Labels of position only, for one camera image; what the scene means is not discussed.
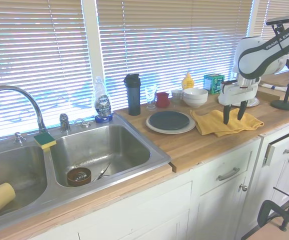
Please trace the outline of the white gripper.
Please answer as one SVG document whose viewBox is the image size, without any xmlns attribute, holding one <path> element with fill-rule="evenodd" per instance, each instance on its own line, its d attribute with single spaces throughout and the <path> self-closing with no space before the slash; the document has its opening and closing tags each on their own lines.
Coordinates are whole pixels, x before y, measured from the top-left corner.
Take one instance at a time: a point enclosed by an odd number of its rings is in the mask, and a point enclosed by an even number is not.
<svg viewBox="0 0 289 240">
<path fill-rule="evenodd" d="M 241 87 L 236 81 L 223 81 L 221 83 L 218 102 L 224 106 L 223 108 L 223 123 L 227 125 L 230 120 L 231 106 L 240 106 L 237 114 L 237 119 L 241 120 L 247 108 L 247 101 L 256 97 L 258 83 L 252 81 L 251 85 Z"/>
</svg>

